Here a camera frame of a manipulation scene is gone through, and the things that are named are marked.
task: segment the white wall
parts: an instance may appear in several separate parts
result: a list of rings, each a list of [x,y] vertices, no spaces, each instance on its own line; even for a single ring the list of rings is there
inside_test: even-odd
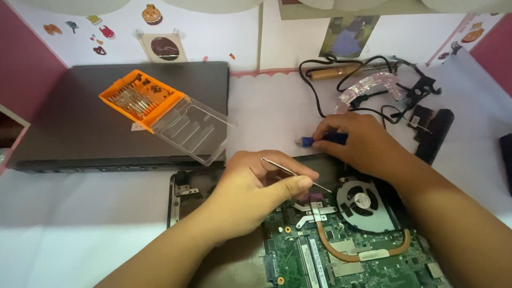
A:
[[[466,14],[381,16],[360,58],[375,55],[426,63],[450,37]],[[308,59],[320,59],[329,18],[281,20],[277,1],[263,3],[260,69],[295,68]]]
[[[182,42],[188,61],[202,61],[204,56],[208,56],[209,61],[228,61],[234,71],[255,70],[257,67],[258,7],[233,14],[205,14],[176,8],[160,0],[131,0],[117,11],[99,15],[103,22],[94,26],[85,17],[38,10],[18,0],[7,2],[69,67],[147,62],[144,50],[132,33],[136,29],[144,33],[172,33],[175,28],[186,34]],[[144,21],[142,11],[146,4],[154,4],[160,10],[163,16],[161,24],[150,26]],[[73,21],[79,26],[76,34],[65,24],[66,21]],[[63,34],[49,35],[43,29],[45,24],[55,24]],[[112,29],[116,38],[106,39],[98,28],[102,25]],[[107,55],[93,51],[99,44],[89,39],[92,34],[103,41],[101,46]]]

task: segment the bunny sticker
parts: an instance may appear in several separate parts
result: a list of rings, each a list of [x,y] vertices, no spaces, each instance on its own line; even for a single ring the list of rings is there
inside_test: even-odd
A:
[[[160,10],[155,8],[155,5],[148,4],[146,10],[142,12],[142,17],[149,25],[158,25],[162,23],[163,16]]]

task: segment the laptop fan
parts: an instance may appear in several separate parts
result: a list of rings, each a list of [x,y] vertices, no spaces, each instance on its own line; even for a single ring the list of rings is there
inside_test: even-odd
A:
[[[336,201],[343,218],[358,229],[369,232],[395,229],[373,182],[346,182],[338,189]]]

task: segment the right hand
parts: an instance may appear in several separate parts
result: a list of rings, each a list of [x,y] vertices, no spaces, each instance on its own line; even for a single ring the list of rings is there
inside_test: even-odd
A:
[[[326,132],[349,134],[346,145],[321,140]],[[313,148],[348,163],[358,171],[389,181],[414,155],[403,148],[374,116],[353,112],[328,115],[313,133]]]

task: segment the left hand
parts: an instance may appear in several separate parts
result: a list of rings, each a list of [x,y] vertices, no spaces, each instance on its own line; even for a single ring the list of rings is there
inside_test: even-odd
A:
[[[304,176],[288,177],[262,157]],[[276,182],[276,176],[283,179]],[[272,210],[307,193],[317,179],[317,172],[283,152],[239,151],[228,161],[214,192],[196,212],[210,228],[210,237],[225,241],[254,231]]]

